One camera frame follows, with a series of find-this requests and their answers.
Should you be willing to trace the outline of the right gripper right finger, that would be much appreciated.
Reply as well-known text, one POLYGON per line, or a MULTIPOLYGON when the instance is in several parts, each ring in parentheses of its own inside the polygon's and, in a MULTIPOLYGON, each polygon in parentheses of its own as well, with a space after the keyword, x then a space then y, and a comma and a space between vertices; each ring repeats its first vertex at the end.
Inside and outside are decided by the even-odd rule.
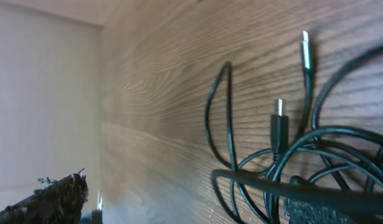
POLYGON ((289 223, 297 224, 358 224, 366 219, 354 214, 345 214, 328 207, 320 207, 307 202, 286 198, 283 203, 285 215, 290 217, 289 223))

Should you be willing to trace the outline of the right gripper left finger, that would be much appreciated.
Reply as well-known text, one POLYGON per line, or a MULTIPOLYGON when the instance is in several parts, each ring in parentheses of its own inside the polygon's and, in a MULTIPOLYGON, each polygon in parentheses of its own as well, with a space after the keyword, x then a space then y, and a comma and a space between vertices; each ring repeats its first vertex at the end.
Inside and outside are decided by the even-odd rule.
POLYGON ((74 173, 53 180, 24 200, 0 212, 0 224, 79 224, 83 204, 87 201, 86 176, 74 173))

